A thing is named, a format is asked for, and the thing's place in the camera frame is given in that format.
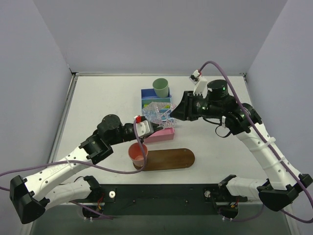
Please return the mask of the clear textured plastic box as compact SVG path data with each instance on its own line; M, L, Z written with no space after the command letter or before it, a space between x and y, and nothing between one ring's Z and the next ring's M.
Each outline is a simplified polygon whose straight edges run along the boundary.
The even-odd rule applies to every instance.
M172 111L173 106L170 102L151 102L142 108L141 113L148 121L165 129L176 126L176 120L170 117Z

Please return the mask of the pink plastic cup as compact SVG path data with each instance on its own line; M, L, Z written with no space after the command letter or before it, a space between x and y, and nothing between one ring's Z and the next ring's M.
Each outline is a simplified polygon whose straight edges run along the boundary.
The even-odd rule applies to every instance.
M128 154L135 166L143 166L144 158L139 143L132 144L128 149Z

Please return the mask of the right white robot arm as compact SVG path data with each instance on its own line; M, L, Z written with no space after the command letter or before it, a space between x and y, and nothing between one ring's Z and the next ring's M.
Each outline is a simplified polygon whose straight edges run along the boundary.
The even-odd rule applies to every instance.
M247 103L239 105L228 92L225 80L207 84L207 95L185 91L170 116L182 121L213 118L236 136L252 153L267 175L265 181L229 176L222 186L232 196L261 200L272 211L280 211L293 202L312 182L309 174L295 169L270 137L258 113Z

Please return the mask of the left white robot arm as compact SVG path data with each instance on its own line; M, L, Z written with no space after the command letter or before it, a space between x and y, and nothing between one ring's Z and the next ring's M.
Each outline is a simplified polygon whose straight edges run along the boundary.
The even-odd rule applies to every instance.
M91 136L61 160L41 167L33 175L11 179L9 197L21 223L33 222L46 210L65 202L86 198L96 201L102 190L94 177L86 176L70 184L63 182L88 167L97 166L113 153L113 145L132 140L142 143L144 138L161 129L160 124L144 116L122 124L117 115L110 114L102 119Z

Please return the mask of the light blue toothbrush bin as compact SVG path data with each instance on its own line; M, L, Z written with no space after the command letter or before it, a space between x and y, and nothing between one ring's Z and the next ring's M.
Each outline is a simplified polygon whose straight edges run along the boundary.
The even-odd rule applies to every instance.
M170 113L166 112L166 109L142 109L141 113L148 121L159 124L163 128L170 128L176 125L176 119L170 117Z

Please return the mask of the yellow-green toothpaste tube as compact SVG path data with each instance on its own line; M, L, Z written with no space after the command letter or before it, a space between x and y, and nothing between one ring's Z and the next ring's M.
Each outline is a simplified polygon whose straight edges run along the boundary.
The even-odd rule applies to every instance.
M145 107L147 107L147 106L149 106L149 104L144 104L144 105L143 105L143 108L145 108ZM170 106L167 105L167 106L162 107L161 109L169 109L169 108L170 108Z

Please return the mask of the light blue toothpaste bin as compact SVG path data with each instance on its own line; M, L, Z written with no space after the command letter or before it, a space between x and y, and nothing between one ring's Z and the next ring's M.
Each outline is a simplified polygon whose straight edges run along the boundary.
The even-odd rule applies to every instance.
M141 108L145 108L152 102L159 102L159 103L171 103L172 99L170 97L167 98L158 98L158 97L148 97L141 99Z

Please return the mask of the brown wooden oval tray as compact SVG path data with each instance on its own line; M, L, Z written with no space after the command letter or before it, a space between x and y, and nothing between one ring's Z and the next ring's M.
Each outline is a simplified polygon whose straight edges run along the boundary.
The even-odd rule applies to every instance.
M195 155L187 148L153 150L148 152L144 171L189 168L194 162Z

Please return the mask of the pink bin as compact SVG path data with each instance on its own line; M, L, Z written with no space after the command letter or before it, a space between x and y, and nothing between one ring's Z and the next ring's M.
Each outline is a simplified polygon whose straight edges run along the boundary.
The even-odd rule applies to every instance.
M175 129L173 127L165 128L163 130L159 130L153 133L151 136L146 138L144 142L154 143L154 142L160 142L160 141L169 141L169 140L174 139L174 135L175 135Z

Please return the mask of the green plastic cup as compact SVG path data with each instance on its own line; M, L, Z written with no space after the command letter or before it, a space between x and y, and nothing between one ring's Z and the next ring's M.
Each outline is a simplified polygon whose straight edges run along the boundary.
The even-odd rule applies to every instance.
M168 81L165 78L158 78L153 82L153 89L159 98L166 98L169 95Z

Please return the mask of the dark blue bin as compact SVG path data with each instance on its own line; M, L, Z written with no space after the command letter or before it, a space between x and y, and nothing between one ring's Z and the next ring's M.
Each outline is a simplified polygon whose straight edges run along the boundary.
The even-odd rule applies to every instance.
M144 99L144 100L147 100L147 99L161 100L161 99L170 99L170 98L171 98L170 92L168 93L166 97L161 98L157 96L154 89L141 89L141 99Z

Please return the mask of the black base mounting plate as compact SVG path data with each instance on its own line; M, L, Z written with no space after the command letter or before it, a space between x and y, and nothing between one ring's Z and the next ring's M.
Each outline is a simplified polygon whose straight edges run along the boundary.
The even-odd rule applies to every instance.
M218 184L101 185L81 203L97 205L102 201L105 215L211 215L219 205L247 202L232 196Z

